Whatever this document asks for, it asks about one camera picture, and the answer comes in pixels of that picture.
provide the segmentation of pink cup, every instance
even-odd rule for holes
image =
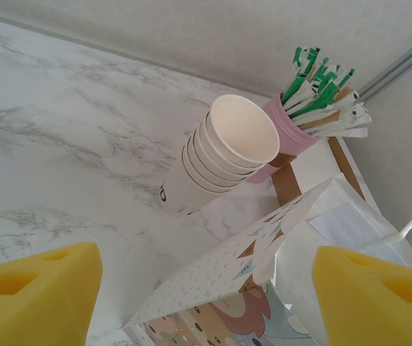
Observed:
[[[275,95],[262,108],[265,113],[272,119],[279,134],[279,152],[283,154],[298,156],[306,149],[310,148],[318,140],[309,136],[299,129],[286,114],[281,104],[281,96]],[[266,164],[255,175],[247,179],[247,182],[259,184],[272,174],[277,172],[281,167],[273,167]]]

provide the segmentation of cup rim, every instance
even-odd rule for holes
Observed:
[[[212,193],[212,194],[214,194],[214,195],[224,195],[224,194],[226,194],[227,192],[230,192],[230,190],[229,190],[229,191],[224,191],[224,192],[211,191],[211,190],[208,190],[207,188],[201,186],[201,185],[198,184],[197,182],[195,182],[195,180],[192,178],[192,176],[190,175],[190,173],[187,171],[187,168],[185,168],[185,164],[184,164],[184,149],[185,149],[185,145],[184,145],[184,147],[182,148],[182,153],[181,153],[181,155],[180,155],[181,163],[182,163],[182,166],[184,167],[185,173],[187,173],[187,175],[189,176],[190,180],[193,181],[193,183],[195,183],[200,189],[202,189],[202,190],[204,190],[204,191],[208,191],[209,193]]]
[[[200,165],[202,166],[203,169],[205,169],[206,171],[208,171],[209,173],[211,173],[211,174],[212,174],[214,177],[216,177],[217,179],[223,180],[225,183],[231,183],[231,184],[234,184],[234,185],[233,185],[233,186],[224,186],[224,185],[216,184],[215,182],[211,182],[208,178],[206,178],[205,176],[203,176],[203,174],[201,174],[201,172],[198,172],[198,169],[194,166],[193,161],[192,161],[192,155],[191,155],[191,153],[190,153],[190,143],[192,144],[193,152],[194,152],[194,153],[192,153],[192,155],[195,155],[195,156],[196,156],[196,158],[198,159],[198,162],[200,163]],[[217,176],[216,174],[214,174],[214,172],[211,172],[211,171],[202,163],[200,157],[197,155],[197,152],[196,152],[196,149],[195,149],[194,143],[193,143],[193,138],[192,138],[191,136],[189,137],[189,139],[188,139],[188,141],[187,141],[186,147],[187,147],[187,157],[189,158],[190,163],[192,164],[194,170],[195,170],[199,175],[201,175],[203,178],[205,178],[208,182],[210,182],[211,184],[214,184],[214,185],[219,186],[219,187],[231,187],[231,188],[234,188],[236,185],[238,185],[239,183],[241,183],[242,181],[245,180],[245,178],[240,179],[240,180],[237,180],[237,181],[228,180],[228,179],[224,179],[224,178],[222,178],[222,177]]]
[[[236,169],[248,169],[249,172],[248,172],[248,173],[245,173],[245,174],[253,173],[253,172],[255,172],[256,170],[258,170],[258,169],[260,169],[260,168],[262,168],[262,167],[264,166],[264,164],[260,164],[260,165],[258,165],[257,167],[245,167],[245,166],[240,166],[239,164],[236,164],[235,162],[230,161],[230,160],[229,160],[228,158],[226,158],[222,153],[220,153],[220,152],[216,149],[216,147],[214,146],[214,143],[212,142],[212,140],[211,140],[211,138],[210,138],[210,136],[209,136],[209,133],[207,132],[207,128],[206,128],[206,118],[201,122],[200,128],[201,128],[202,126],[205,127],[205,130],[204,130],[203,132],[206,133],[206,136],[209,138],[209,142],[211,142],[211,145],[210,145],[211,149],[212,149],[213,151],[215,151],[215,153],[216,153],[218,156],[220,156],[224,161],[226,161],[227,164],[230,164],[232,167],[236,167]],[[204,144],[202,143],[202,140],[201,140],[201,131],[198,132],[198,140],[199,140],[200,143],[204,146]],[[206,154],[207,154],[207,156],[211,159],[211,161],[213,161],[214,163],[216,163],[214,160],[212,160],[212,158],[211,158],[211,156],[208,154],[208,152],[206,152]],[[228,171],[227,169],[224,169],[224,168],[221,167],[221,166],[219,166],[219,167],[220,167],[222,170],[224,170],[224,171],[230,172],[230,171]]]
[[[278,140],[278,145],[276,146],[276,150],[275,150],[275,153],[274,153],[274,157],[275,157],[275,156],[278,154],[278,152],[279,152],[279,134],[278,134],[278,130],[277,130],[276,126],[274,125],[274,123],[272,122],[272,119],[270,119],[270,117],[268,116],[268,114],[266,114],[265,111],[264,111],[262,108],[260,108],[258,105],[256,105],[256,104],[255,104],[254,102],[252,102],[251,100],[246,99],[245,97],[242,97],[242,96],[236,95],[236,94],[225,94],[225,95],[222,95],[222,96],[218,97],[218,98],[212,103],[211,108],[210,108],[210,111],[211,111],[212,107],[214,106],[214,103],[216,103],[219,99],[222,99],[222,98],[224,98],[224,97],[234,97],[234,98],[242,99],[245,103],[248,103],[248,104],[249,104],[251,107],[253,107],[254,109],[260,110],[260,111],[265,115],[265,122],[271,125],[271,126],[270,126],[271,131],[274,133],[275,138]],[[206,121],[206,119],[207,119],[207,117],[210,115],[210,111],[206,114],[206,118],[205,118],[206,131],[207,131],[207,132],[208,132],[208,129],[207,129],[207,121]],[[219,135],[219,132],[216,131],[215,126],[214,126],[214,122],[213,122],[213,119],[212,119],[212,118],[211,118],[210,124],[211,124],[213,130],[215,131],[215,133],[217,134],[217,137],[218,137],[219,141],[220,141],[233,155],[237,156],[239,159],[242,159],[242,160],[244,160],[244,161],[247,161],[247,162],[249,162],[250,164],[257,164],[257,167],[260,166],[260,165],[262,165],[262,164],[267,164],[267,163],[269,163],[269,162],[271,161],[271,160],[270,160],[270,161],[256,161],[256,160],[247,158],[247,157],[243,156],[242,154],[238,153],[235,149],[231,148],[231,147],[223,140],[223,138]]]

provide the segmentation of patterned paper bag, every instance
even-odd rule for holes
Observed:
[[[331,242],[316,229],[317,218],[345,217],[339,208],[364,218],[379,239],[396,232],[340,174],[170,275],[125,331],[141,345],[327,345],[310,273],[319,246],[346,240],[342,227],[329,230]],[[357,231],[361,239],[365,230]],[[406,240],[391,250],[412,267]]]

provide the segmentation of marble countertop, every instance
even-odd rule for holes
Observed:
[[[88,345],[130,345],[121,327],[161,280],[278,207],[270,180],[188,218],[158,205],[184,140],[227,93],[266,102],[0,23],[0,262],[96,242]]]

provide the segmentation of paper cup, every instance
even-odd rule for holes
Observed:
[[[224,186],[224,187],[234,187],[240,182],[240,181],[234,182],[234,181],[223,179],[221,177],[218,177],[214,173],[212,173],[209,169],[207,169],[206,166],[201,162],[197,153],[195,152],[194,145],[193,145],[193,135],[190,136],[187,142],[187,154],[188,154],[188,157],[190,158],[193,168],[198,173],[200,173],[202,177],[204,177],[207,181],[213,183],[214,185]]]
[[[260,167],[262,167],[263,165],[256,167],[254,169],[252,168],[246,168],[243,166],[239,166],[237,164],[234,164],[232,161],[230,161],[229,159],[227,159],[224,155],[222,155],[212,144],[211,138],[209,137],[209,135],[207,134],[206,131],[206,123],[203,120],[200,124],[200,129],[197,130],[197,134],[198,134],[198,139],[199,142],[201,142],[201,144],[203,145],[203,148],[205,149],[207,155],[222,169],[224,169],[227,172],[231,172],[234,174],[244,174],[244,175],[251,175],[252,173],[254,173],[254,171],[256,171],[257,169],[259,169]]]
[[[187,144],[182,149],[182,162],[184,163],[185,170],[190,178],[193,179],[199,186],[202,188],[211,191],[211,192],[227,192],[232,189],[232,187],[218,186],[209,181],[207,181],[197,170],[193,167],[192,162],[190,161]]]
[[[242,167],[255,169],[279,151],[272,120],[258,105],[238,95],[223,95],[213,102],[206,130],[216,150]]]
[[[203,189],[190,178],[179,157],[160,188],[161,207],[171,216],[181,218],[204,207],[226,192],[217,193]]]
[[[200,159],[201,163],[210,170],[213,174],[217,175],[219,178],[230,180],[231,182],[240,182],[243,179],[251,176],[254,171],[250,171],[246,174],[236,174],[232,173],[222,167],[220,167],[217,163],[215,163],[211,156],[206,152],[205,147],[202,145],[200,141],[200,132],[196,130],[192,135],[192,142],[193,147],[198,159]]]
[[[280,95],[275,95],[263,108],[275,124],[279,134],[279,152],[292,156],[298,156],[318,141],[318,138],[309,136],[299,129],[287,115],[281,104]],[[281,167],[273,167],[271,164],[262,167],[248,182],[259,184]]]

